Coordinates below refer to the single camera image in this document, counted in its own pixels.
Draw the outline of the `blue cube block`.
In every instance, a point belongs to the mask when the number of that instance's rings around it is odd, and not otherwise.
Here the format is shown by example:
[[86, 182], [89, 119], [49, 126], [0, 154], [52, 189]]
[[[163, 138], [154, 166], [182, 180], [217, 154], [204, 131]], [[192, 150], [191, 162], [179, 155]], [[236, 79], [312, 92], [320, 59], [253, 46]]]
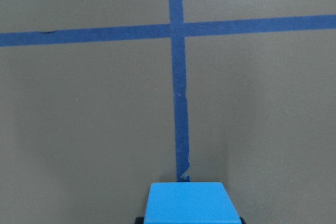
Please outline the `blue cube block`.
[[219, 182], [153, 183], [144, 223], [242, 223]]

